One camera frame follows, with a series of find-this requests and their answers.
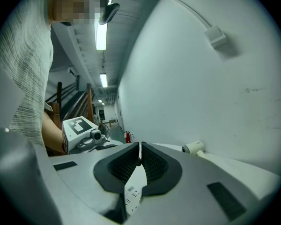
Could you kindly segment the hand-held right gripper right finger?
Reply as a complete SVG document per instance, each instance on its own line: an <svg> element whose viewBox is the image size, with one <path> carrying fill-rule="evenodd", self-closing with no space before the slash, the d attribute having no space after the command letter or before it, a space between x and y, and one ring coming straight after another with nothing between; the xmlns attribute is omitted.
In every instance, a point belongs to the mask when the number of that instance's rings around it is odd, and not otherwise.
<svg viewBox="0 0 281 225"><path fill-rule="evenodd" d="M168 193L182 177L182 166L176 159L146 142L141 143L141 164L147 178L143 197Z"/></svg>

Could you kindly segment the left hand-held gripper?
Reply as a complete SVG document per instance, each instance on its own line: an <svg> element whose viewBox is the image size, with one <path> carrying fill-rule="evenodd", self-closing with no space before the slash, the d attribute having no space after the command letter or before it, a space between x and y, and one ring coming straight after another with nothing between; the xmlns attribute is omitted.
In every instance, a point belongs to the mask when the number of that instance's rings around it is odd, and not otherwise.
<svg viewBox="0 0 281 225"><path fill-rule="evenodd" d="M99 127L83 116L62 122L63 144L66 154L88 153L118 146L102 134Z"/></svg>

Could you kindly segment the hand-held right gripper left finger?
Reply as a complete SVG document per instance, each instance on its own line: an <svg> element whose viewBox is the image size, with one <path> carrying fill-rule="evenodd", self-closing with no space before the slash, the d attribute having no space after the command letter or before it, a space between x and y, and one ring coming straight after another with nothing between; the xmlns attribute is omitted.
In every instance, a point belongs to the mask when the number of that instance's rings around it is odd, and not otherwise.
<svg viewBox="0 0 281 225"><path fill-rule="evenodd" d="M104 216L118 224L127 220L125 203L125 185L139 163L139 143L107 156L96 163L93 169L95 179L101 187L118 194L115 208L104 213Z"/></svg>

